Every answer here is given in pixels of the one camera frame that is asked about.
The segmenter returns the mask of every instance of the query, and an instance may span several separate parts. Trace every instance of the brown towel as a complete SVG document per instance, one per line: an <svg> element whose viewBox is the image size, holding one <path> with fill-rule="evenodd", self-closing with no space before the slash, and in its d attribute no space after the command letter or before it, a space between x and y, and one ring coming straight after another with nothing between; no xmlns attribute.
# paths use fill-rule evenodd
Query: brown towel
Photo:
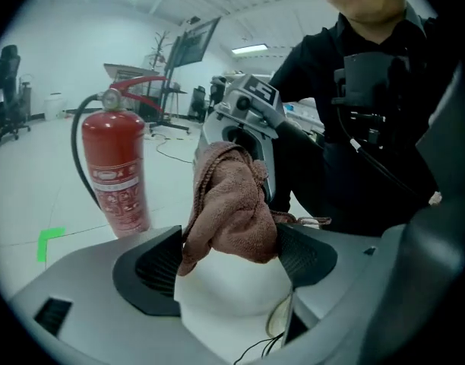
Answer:
<svg viewBox="0 0 465 365"><path fill-rule="evenodd" d="M266 166L237 144L217 142L204 151L195 170L179 275L190 273L211 247L262 264L277 256L275 222L296 219L270 212L261 188L266 178Z"/></svg>

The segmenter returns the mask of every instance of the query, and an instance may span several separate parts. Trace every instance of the robotic arm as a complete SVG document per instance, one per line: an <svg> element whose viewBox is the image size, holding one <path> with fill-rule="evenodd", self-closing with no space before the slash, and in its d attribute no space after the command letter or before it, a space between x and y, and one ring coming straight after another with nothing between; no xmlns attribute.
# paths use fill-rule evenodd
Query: robotic arm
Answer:
<svg viewBox="0 0 465 365"><path fill-rule="evenodd" d="M253 75L245 75L227 88L223 101L205 121L195 160L214 142L240 144L254 160L266 164L264 190L267 202L271 202L275 195L272 140L278 138L274 127L284 120L284 115L278 90Z"/></svg>

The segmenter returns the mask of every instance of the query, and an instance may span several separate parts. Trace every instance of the wire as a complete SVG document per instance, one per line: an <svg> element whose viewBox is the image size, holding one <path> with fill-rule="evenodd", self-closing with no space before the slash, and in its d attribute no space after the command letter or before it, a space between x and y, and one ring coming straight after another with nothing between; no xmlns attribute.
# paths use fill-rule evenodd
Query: wire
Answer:
<svg viewBox="0 0 465 365"><path fill-rule="evenodd" d="M77 110L75 111L75 116L74 116L74 120L72 121L72 127L71 127L71 149L72 149L72 157L74 158L74 164L75 164L75 167L77 168L77 173L79 173L79 177L81 178L82 183L84 184L87 191L89 192L90 197L93 198L94 202L101 209L101 207L99 206L99 203L97 202L96 194L91 188L89 182L87 181L86 175L84 174L84 171L82 170L81 161L79 160L78 144L77 144L77 138L76 138L77 132L78 132L78 126L79 126L79 119L82 116L82 112L89 105L89 103L95 100L97 100L97 94L89 96L86 100L84 100L81 103L79 108L77 108Z"/></svg>
<svg viewBox="0 0 465 365"><path fill-rule="evenodd" d="M354 149L356 149L357 153L361 154L361 156L365 160L367 160L369 162L369 164L371 164L377 171L379 171L381 174L383 174L392 183L396 184L399 188L401 188L403 191L405 191L409 195L412 195L417 200L420 200L420 202L424 202L424 199L418 193L413 191L413 189L411 189L407 184L405 184L403 181L398 179L382 163L380 163L372 155L370 155L366 150L364 150L362 148L362 146L359 144L358 141L356 141L353 137L350 136L349 132L347 132L346 127L344 126L344 123L342 121L342 117L340 115L339 107L337 107L337 118L339 119L340 127L342 128L344 134L349 139L350 144L354 147Z"/></svg>
<svg viewBox="0 0 465 365"><path fill-rule="evenodd" d="M277 335L276 337L272 338L271 342L269 344L267 344L264 349L263 349L263 352L261 353L261 358L263 357L266 357L271 349L273 349L273 346L285 335L284 332L282 332L281 334Z"/></svg>
<svg viewBox="0 0 465 365"><path fill-rule="evenodd" d="M264 339L263 341L259 341L259 342L256 342L255 344L253 344L252 346L250 346L249 348L247 348L245 350L245 352L242 354L242 356L240 358L238 358L236 361L234 361L234 364L233 365L236 365L240 360L242 360L242 358L246 355L246 353L248 353L252 348L254 348L255 346L258 346L259 344L263 343L263 342L268 342L268 344L270 344L271 341L273 341L275 338L269 338L269 339Z"/></svg>
<svg viewBox="0 0 465 365"><path fill-rule="evenodd" d="M163 141L162 143L158 144L156 147L155 147L155 150L164 155L165 157L168 157L168 158L172 158L173 160L177 160L177 161L180 161L180 162L183 162L183 163L192 163L192 161L186 161L186 160L183 160L182 158L177 158L177 157L174 157L174 156L171 156L171 155L168 155L168 154L165 154L163 153L162 151L158 150L158 148L160 146L163 146L167 141L171 141L172 139L171 138L167 138L165 135L163 134L152 134L151 136L154 137L155 135L159 135L161 137L163 137L165 139L165 141Z"/></svg>

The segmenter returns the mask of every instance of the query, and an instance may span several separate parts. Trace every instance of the black vent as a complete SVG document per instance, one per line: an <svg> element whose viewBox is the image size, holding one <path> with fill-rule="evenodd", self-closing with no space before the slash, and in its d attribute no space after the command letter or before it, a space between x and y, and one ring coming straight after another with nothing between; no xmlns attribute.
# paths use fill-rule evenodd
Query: black vent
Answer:
<svg viewBox="0 0 465 365"><path fill-rule="evenodd" d="M72 303L65 300L48 299L34 319L50 334L57 336L71 306Z"/></svg>
<svg viewBox="0 0 465 365"><path fill-rule="evenodd" d="M278 257L294 288L317 284L337 264L332 246L315 239L325 232L300 224L278 224Z"/></svg>
<svg viewBox="0 0 465 365"><path fill-rule="evenodd" d="M159 247L144 253L136 262L140 281L166 297L173 298L177 270L182 262L181 249L174 239L165 240Z"/></svg>

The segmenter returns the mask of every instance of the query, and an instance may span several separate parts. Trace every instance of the red fire extinguisher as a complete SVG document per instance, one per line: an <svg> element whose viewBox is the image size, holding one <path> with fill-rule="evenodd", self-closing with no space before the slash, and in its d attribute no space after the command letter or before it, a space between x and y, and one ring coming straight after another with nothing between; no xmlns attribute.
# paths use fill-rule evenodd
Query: red fire extinguisher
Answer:
<svg viewBox="0 0 465 365"><path fill-rule="evenodd" d="M103 111L88 116L82 124L84 153L91 185L82 172L78 158L76 161L77 171L84 185L105 214L117 237L141 233L150 227L144 188L145 124L140 116L127 111L121 104L122 96L136 97L125 92L127 87L136 84L136 80L145 82L150 81L150 78L113 84L102 95ZM88 100L97 100L97 98L90 97L84 102L89 103ZM82 111L84 108L83 104L79 110ZM78 124L77 115L74 124ZM77 126L74 124L72 149L76 160L77 146L74 134Z"/></svg>

